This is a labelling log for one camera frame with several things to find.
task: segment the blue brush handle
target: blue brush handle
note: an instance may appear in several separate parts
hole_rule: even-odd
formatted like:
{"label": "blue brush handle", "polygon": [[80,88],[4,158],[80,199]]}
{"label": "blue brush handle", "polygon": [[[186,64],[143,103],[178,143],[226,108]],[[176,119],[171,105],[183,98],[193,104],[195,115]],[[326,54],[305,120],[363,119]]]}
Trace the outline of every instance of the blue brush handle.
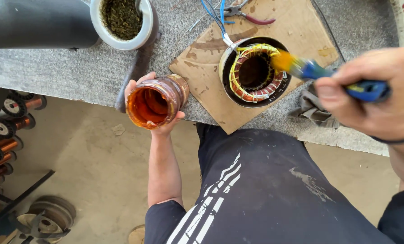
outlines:
{"label": "blue brush handle", "polygon": [[[321,77],[331,77],[334,73],[334,70],[324,69],[314,61],[307,62],[302,68],[302,78],[314,80]],[[387,82],[381,80],[361,80],[346,86],[345,90],[351,97],[370,103],[383,102],[391,95],[391,89]]]}

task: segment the pliers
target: pliers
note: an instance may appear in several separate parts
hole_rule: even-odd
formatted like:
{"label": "pliers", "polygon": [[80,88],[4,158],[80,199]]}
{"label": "pliers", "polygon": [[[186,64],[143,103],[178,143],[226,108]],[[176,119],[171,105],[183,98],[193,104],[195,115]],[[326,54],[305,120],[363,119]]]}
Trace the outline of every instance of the pliers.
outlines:
{"label": "pliers", "polygon": [[244,0],[243,3],[237,5],[237,6],[229,6],[224,8],[224,16],[234,16],[234,15],[241,15],[244,18],[246,18],[248,21],[255,23],[256,25],[268,25],[273,23],[276,19],[267,19],[267,20],[260,20],[260,19],[255,19],[252,16],[249,16],[247,14],[244,14],[243,12],[240,11],[240,9],[246,4],[249,0]]}

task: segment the concrete floor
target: concrete floor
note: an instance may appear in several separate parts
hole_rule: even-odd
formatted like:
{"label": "concrete floor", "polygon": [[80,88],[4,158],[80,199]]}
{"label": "concrete floor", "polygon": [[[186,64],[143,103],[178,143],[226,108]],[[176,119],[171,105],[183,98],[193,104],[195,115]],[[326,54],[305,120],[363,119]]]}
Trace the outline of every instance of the concrete floor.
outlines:
{"label": "concrete floor", "polygon": [[[5,195],[17,197],[53,169],[56,174],[19,210],[38,196],[58,195],[73,203],[78,215],[62,244],[127,243],[129,231],[144,223],[147,211],[149,131],[114,108],[54,97],[48,97],[47,108],[31,113],[37,125],[17,132],[24,149],[17,152],[15,172],[3,185]],[[119,124],[125,132],[115,136],[111,128]],[[193,124],[182,121],[172,132],[187,210],[200,188]],[[376,225],[398,187],[389,159],[311,143],[306,147],[328,180]]]}

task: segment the gray cloth rag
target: gray cloth rag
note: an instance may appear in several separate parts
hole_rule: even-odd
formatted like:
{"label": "gray cloth rag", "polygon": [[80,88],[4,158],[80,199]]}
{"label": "gray cloth rag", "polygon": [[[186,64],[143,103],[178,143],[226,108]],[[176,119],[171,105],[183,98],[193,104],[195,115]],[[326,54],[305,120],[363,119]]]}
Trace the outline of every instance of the gray cloth rag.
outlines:
{"label": "gray cloth rag", "polygon": [[301,92],[298,105],[298,107],[289,112],[289,116],[295,118],[307,118],[316,125],[322,127],[339,128],[339,121],[335,119],[319,102],[313,84]]}

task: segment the black t-shirt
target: black t-shirt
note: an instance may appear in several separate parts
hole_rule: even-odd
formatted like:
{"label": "black t-shirt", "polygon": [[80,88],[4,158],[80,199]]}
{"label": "black t-shirt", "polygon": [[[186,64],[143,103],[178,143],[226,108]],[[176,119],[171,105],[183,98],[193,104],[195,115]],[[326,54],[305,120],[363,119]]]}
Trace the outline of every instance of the black t-shirt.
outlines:
{"label": "black t-shirt", "polygon": [[198,125],[202,185],[186,213],[150,207],[146,244],[404,243],[404,192],[375,228],[335,189],[302,142],[247,129]]}

